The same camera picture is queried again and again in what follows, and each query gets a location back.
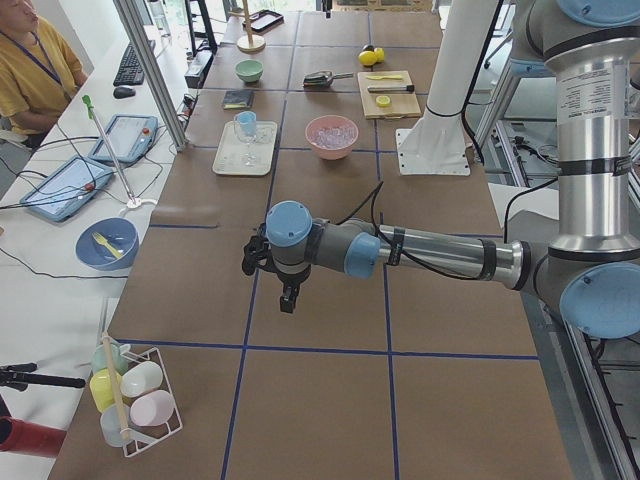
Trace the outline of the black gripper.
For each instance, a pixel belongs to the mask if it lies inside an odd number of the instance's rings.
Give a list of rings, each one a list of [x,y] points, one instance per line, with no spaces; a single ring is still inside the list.
[[[277,275],[308,275],[309,266],[304,269],[288,272],[277,266],[270,250],[270,243],[266,237],[266,226],[259,225],[256,233],[243,247],[242,271],[245,275],[253,275],[257,269],[275,273]],[[280,311],[293,314],[296,308],[300,285],[295,282],[284,282],[279,299]]]

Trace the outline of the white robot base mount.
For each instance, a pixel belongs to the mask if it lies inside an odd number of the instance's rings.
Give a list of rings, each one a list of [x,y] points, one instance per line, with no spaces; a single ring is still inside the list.
[[[463,111],[501,5],[491,0],[451,3],[425,112],[412,128],[396,131],[402,175],[470,174]]]

